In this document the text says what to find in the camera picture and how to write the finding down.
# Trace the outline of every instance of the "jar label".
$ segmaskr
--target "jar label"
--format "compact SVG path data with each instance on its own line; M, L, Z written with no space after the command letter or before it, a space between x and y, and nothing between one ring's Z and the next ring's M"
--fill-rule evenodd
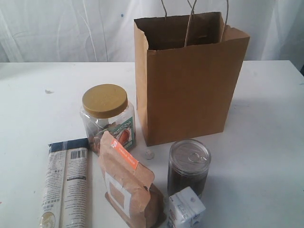
M128 149L135 144L133 117L114 129L108 129L108 131L125 149Z

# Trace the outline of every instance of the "plastic jar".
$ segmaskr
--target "plastic jar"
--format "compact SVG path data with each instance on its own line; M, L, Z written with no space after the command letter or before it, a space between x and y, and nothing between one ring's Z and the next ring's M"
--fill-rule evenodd
M211 154L194 139L175 142L170 148L168 195L190 186L201 197L205 187Z
M125 149L136 145L134 107L126 91L117 85L90 88L82 97L83 119L90 149L99 155L100 139L109 131Z

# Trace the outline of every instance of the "metal can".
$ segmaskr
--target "metal can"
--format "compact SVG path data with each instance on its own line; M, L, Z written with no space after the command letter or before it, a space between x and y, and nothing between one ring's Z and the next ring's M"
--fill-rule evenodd
M168 195L190 186L201 197L210 162L211 154L201 142L194 139L175 142L170 148Z

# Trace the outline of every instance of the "paper bag handle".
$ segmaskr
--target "paper bag handle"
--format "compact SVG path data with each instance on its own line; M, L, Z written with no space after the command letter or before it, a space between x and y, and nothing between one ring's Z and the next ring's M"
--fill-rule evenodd
M187 43L188 43L190 23L191 23L192 15L194 14L194 7L195 7L195 4L196 4L197 0L194 1L193 6L191 5L191 3L190 3L189 0L187 0L187 2L188 2L188 4L191 7L191 12L190 12L190 15L189 15L189 20L188 20L188 25L187 25L187 31L186 31L186 37L185 37L185 45L184 45L184 47L186 47ZM166 7L165 7L165 5L163 3L163 0L161 0L161 3L162 3L163 10L165 11L165 19L166 19L167 18L167 10L166 10ZM228 20L229 0L226 0L226 3L227 3L226 19L225 19L225 25L224 25L223 31L222 31L220 39L219 39L220 42L222 42L224 31L225 31L225 28L226 28L226 25L227 25L227 20Z

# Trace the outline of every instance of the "yellow lid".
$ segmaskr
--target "yellow lid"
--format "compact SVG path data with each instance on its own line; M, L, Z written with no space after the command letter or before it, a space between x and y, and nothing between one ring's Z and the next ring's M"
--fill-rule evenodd
M107 119L119 115L127 108L128 97L120 86L97 85L85 92L82 105L93 117Z

